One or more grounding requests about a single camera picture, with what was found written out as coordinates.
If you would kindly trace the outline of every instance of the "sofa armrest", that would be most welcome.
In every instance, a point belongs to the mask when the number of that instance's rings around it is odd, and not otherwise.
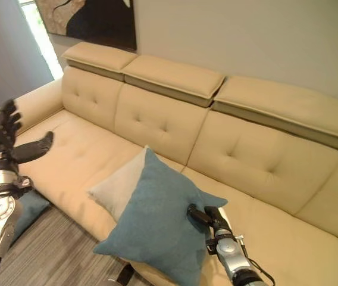
[[[61,79],[28,92],[17,98],[15,104],[22,115],[22,128],[17,132],[21,134],[63,109]]]

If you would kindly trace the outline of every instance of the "wall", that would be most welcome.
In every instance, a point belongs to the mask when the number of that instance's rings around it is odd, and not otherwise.
[[[338,98],[338,0],[135,0],[138,52]],[[60,55],[76,40],[51,36]]]
[[[0,0],[0,105],[52,80],[19,4]]]

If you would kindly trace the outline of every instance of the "headrest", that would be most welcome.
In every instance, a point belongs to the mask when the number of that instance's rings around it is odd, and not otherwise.
[[[338,148],[338,100],[297,86],[228,78],[212,109]]]
[[[141,55],[123,68],[125,81],[159,94],[208,107],[224,76],[216,71]]]
[[[80,42],[66,50],[62,57],[69,66],[123,81],[121,70],[137,55],[110,46]]]

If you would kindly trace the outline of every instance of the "framed painting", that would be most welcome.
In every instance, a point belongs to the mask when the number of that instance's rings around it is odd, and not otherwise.
[[[35,0],[49,33],[135,51],[133,0]]]

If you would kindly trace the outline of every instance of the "window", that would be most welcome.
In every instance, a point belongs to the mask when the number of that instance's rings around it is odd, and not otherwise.
[[[18,1],[29,24],[30,30],[32,31],[34,38],[36,39],[41,54],[48,64],[51,75],[54,79],[60,78],[63,75],[62,67],[58,62],[57,55],[54,52],[53,46],[49,39],[49,35],[45,29],[45,25],[43,25],[35,1]]]

